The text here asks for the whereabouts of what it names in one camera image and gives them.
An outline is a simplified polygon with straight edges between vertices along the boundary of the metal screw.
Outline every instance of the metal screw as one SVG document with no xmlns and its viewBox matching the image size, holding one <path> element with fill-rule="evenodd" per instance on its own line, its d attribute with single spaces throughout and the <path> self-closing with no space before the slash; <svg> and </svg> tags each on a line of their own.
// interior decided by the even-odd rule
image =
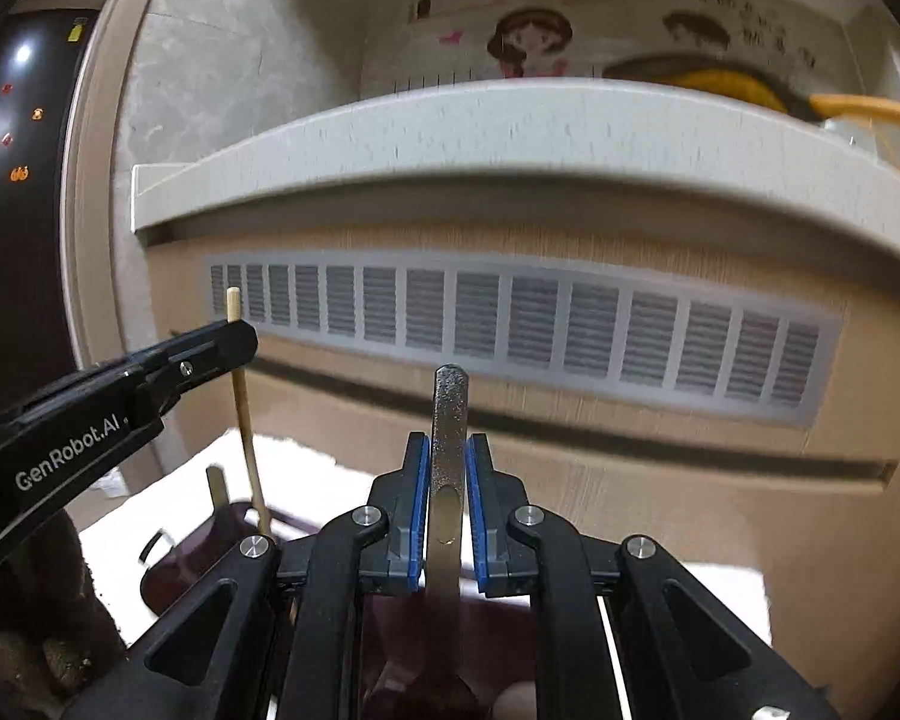
<svg viewBox="0 0 900 720">
<path fill-rule="evenodd" d="M 543 522 L 543 509 L 538 506 L 521 506 L 514 512 L 514 519 L 521 525 L 532 528 Z"/>
<path fill-rule="evenodd" d="M 637 560 L 645 560 L 656 554 L 656 544 L 646 536 L 634 536 L 626 543 L 626 550 Z"/>
<path fill-rule="evenodd" d="M 240 542 L 240 554 L 244 557 L 260 557 L 269 549 L 269 541 L 264 536 L 247 536 Z"/>
<path fill-rule="evenodd" d="M 754 720 L 787 720 L 790 713 L 778 707 L 760 707 L 754 712 Z"/>
<path fill-rule="evenodd" d="M 353 509 L 353 514 L 351 514 L 353 521 L 358 525 L 362 525 L 362 527 L 376 525 L 382 516 L 380 509 L 377 509 L 375 506 L 357 507 L 357 509 Z"/>
</svg>

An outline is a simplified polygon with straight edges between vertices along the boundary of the white countertop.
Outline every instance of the white countertop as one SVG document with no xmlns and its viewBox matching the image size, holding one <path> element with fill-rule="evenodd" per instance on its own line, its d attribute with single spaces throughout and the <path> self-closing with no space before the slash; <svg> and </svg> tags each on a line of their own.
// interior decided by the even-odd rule
<svg viewBox="0 0 900 720">
<path fill-rule="evenodd" d="M 715 95 L 600 79 L 461 84 L 335 108 L 189 166 L 137 166 L 136 231 L 317 188 L 546 175 L 705 191 L 900 257 L 900 173 L 809 124 Z"/>
</svg>

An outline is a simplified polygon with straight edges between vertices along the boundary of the air vent grille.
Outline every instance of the air vent grille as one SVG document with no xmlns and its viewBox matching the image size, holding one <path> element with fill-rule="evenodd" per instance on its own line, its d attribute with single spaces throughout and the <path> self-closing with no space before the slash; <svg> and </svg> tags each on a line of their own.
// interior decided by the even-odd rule
<svg viewBox="0 0 900 720">
<path fill-rule="evenodd" d="M 740 338 L 733 355 L 727 397 L 758 400 L 770 372 L 770 357 L 776 341 L 779 319 L 763 314 L 744 312 Z"/>
<path fill-rule="evenodd" d="M 223 285 L 223 265 L 210 266 L 210 293 L 213 313 L 226 314 L 226 287 Z"/>
<path fill-rule="evenodd" d="M 619 290 L 596 284 L 573 285 L 564 370 L 600 378 L 607 375 L 618 296 Z"/>
<path fill-rule="evenodd" d="M 290 276 L 287 266 L 271 265 L 266 269 L 271 287 L 271 321 L 290 324 Z"/>
<path fill-rule="evenodd" d="M 549 367 L 557 320 L 557 281 L 516 277 L 511 291 L 511 322 L 506 358 Z"/>
<path fill-rule="evenodd" d="M 327 328 L 331 333 L 353 338 L 357 319 L 353 304 L 353 269 L 327 266 Z"/>
<path fill-rule="evenodd" d="M 683 353 L 677 372 L 677 389 L 713 394 L 730 331 L 730 309 L 707 303 L 690 303 Z"/>
<path fill-rule="evenodd" d="M 443 271 L 407 271 L 407 346 L 443 348 Z"/>
<path fill-rule="evenodd" d="M 247 303 L 250 305 L 250 318 L 262 322 L 266 317 L 264 303 L 264 266 L 247 266 Z"/>
<path fill-rule="evenodd" d="M 364 269 L 364 338 L 396 343 L 396 268 Z"/>
<path fill-rule="evenodd" d="M 316 265 L 298 265 L 296 280 L 296 325 L 301 330 L 320 329 L 319 269 Z"/>
<path fill-rule="evenodd" d="M 788 406 L 799 405 L 810 377 L 819 339 L 818 327 L 794 322 L 787 328 L 787 340 L 783 343 L 780 368 L 776 372 L 770 400 Z"/>
<path fill-rule="evenodd" d="M 634 293 L 621 379 L 648 386 L 663 384 L 676 319 L 677 298 Z"/>
<path fill-rule="evenodd" d="M 594 263 L 405 251 L 211 258 L 208 306 L 260 332 L 697 413 L 809 424 L 841 320 L 703 281 Z"/>
<path fill-rule="evenodd" d="M 457 274 L 454 352 L 493 358 L 497 338 L 500 276 Z"/>
</svg>

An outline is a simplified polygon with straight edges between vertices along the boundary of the cartoon girl drawing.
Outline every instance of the cartoon girl drawing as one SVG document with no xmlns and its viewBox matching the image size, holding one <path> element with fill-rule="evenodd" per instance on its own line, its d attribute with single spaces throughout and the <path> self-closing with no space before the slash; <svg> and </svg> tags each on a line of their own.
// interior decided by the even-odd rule
<svg viewBox="0 0 900 720">
<path fill-rule="evenodd" d="M 707 47 L 717 53 L 730 48 L 730 33 L 703 13 L 674 10 L 663 17 L 663 25 L 677 43 L 689 38 L 698 49 Z"/>
<path fill-rule="evenodd" d="M 548 57 L 562 52 L 572 39 L 570 22 L 556 10 L 521 8 L 499 20 L 487 51 L 500 62 L 505 79 L 563 76 L 567 61 Z"/>
</svg>

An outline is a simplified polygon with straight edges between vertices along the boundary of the wooden dowel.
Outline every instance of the wooden dowel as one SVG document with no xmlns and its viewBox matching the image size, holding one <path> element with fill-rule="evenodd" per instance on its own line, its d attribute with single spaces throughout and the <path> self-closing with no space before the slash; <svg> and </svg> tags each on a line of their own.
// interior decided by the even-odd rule
<svg viewBox="0 0 900 720">
<path fill-rule="evenodd" d="M 226 320 L 240 322 L 240 288 L 230 287 L 226 291 Z M 247 476 L 250 477 L 250 500 L 260 514 L 257 526 L 264 536 L 271 536 L 271 517 L 264 502 L 264 490 L 260 485 L 260 471 L 257 470 L 257 456 L 253 452 L 253 428 L 250 427 L 250 403 L 247 402 L 247 375 L 242 367 L 233 371 L 233 399 L 237 404 L 237 427 L 244 443 L 244 460 L 247 461 Z"/>
<path fill-rule="evenodd" d="M 210 500 L 214 511 L 230 503 L 230 493 L 226 488 L 226 476 L 221 466 L 207 466 L 207 485 L 210 487 Z"/>
</svg>

